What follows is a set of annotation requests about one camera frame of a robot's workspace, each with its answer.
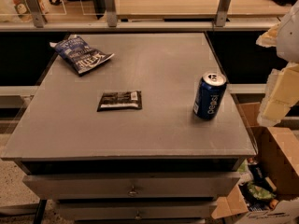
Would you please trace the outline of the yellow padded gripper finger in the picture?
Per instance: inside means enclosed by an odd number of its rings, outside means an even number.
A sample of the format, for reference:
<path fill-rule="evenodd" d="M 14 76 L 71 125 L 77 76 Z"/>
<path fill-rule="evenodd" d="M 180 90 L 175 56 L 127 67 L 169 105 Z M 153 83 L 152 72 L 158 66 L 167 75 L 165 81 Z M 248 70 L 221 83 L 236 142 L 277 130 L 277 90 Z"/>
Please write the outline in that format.
<path fill-rule="evenodd" d="M 288 63 L 282 70 L 273 69 L 267 79 L 265 97 L 259 108 L 258 124 L 272 127 L 280 123 L 299 102 L 299 64 Z"/>

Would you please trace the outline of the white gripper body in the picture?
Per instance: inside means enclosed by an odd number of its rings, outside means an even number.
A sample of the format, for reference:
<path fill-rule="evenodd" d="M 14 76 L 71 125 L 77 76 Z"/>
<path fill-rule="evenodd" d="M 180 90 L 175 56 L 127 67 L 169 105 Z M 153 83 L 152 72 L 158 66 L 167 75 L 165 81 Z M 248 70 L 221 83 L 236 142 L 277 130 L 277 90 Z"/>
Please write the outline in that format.
<path fill-rule="evenodd" d="M 265 48 L 275 47 L 277 56 L 287 62 L 299 62 L 299 0 L 280 23 L 257 38 L 256 44 Z"/>

